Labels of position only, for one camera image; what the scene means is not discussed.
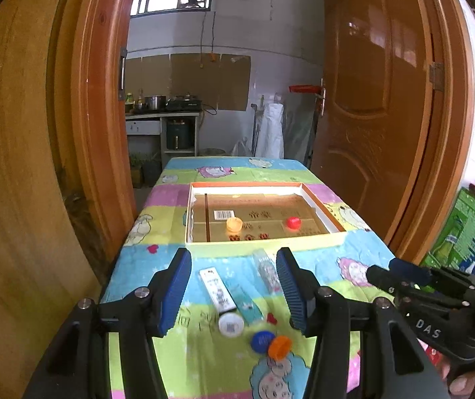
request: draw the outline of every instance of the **bottle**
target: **bottle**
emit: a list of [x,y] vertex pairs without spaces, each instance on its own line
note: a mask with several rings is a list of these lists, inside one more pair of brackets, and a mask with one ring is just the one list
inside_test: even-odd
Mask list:
[[433,251],[432,255],[435,259],[444,266],[448,266],[450,252],[454,248],[454,245],[457,243],[457,237],[461,234],[463,230],[463,222],[461,219],[456,218],[454,220],[454,225],[450,229],[450,232],[444,239],[444,241]]
[[138,96],[138,100],[136,101],[136,108],[138,109],[138,111],[141,111],[144,103],[145,103],[145,99],[143,98],[143,89],[140,88],[140,94]]

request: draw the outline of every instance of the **white bottle cap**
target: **white bottle cap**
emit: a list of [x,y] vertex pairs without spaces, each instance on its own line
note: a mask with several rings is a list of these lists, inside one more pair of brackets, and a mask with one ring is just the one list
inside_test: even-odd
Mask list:
[[241,315],[235,312],[227,312],[219,318],[219,331],[226,337],[238,337],[243,333],[245,322]]

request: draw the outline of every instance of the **electrical wire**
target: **electrical wire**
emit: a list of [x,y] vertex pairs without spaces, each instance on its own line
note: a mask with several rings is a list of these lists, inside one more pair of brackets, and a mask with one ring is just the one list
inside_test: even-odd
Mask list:
[[214,53],[214,42],[215,42],[215,34],[214,34],[214,27],[215,27],[215,14],[217,12],[214,11],[214,20],[212,21],[212,54]]
[[205,21],[206,21],[206,12],[205,11],[205,14],[204,16],[202,17],[202,29],[201,29],[201,68],[203,68],[203,65],[202,65],[202,38],[204,37],[204,24],[205,24]]
[[208,106],[210,108],[212,108],[215,112],[214,113],[211,113],[209,110],[205,109],[205,111],[210,114],[210,115],[217,115],[217,109],[215,109],[212,105],[208,105],[207,103],[203,103],[202,106]]

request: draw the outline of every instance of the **white plastic bag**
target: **white plastic bag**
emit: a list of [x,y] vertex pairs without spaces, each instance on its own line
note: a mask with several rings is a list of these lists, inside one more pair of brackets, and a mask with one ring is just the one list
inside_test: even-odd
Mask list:
[[232,149],[230,153],[231,156],[245,156],[250,157],[252,156],[252,152],[250,151],[249,147],[246,146],[246,138],[236,142],[236,145]]
[[261,119],[255,157],[284,158],[283,115],[284,105],[281,103],[269,103],[267,105]]

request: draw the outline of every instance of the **cartoon sheep print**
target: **cartoon sheep print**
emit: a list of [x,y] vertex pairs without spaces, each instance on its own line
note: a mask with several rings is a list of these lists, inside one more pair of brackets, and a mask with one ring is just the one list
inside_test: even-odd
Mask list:
[[132,246],[141,243],[143,237],[151,232],[151,224],[149,223],[150,220],[152,220],[152,216],[150,214],[140,215],[136,219],[136,222],[134,222],[132,230],[130,230],[128,233],[124,246]]
[[202,168],[197,168],[197,171],[207,179],[217,179],[219,177],[235,174],[232,168],[224,168],[222,166],[203,166]]
[[178,181],[178,176],[162,176],[162,183],[168,185],[170,183],[176,183]]
[[367,269],[369,266],[359,261],[351,260],[350,258],[338,258],[338,266],[343,279],[350,280],[358,287],[372,286],[367,281]]
[[274,361],[262,358],[252,369],[252,399],[302,399],[309,368],[302,357],[289,353]]
[[249,162],[251,165],[257,166],[258,168],[270,168],[271,166],[273,166],[273,164],[269,161],[263,159],[256,159],[253,157],[249,159]]
[[365,221],[359,217],[359,215],[352,210],[348,205],[342,205],[339,207],[339,214],[341,217],[354,226],[357,229],[370,229],[369,225],[365,223]]

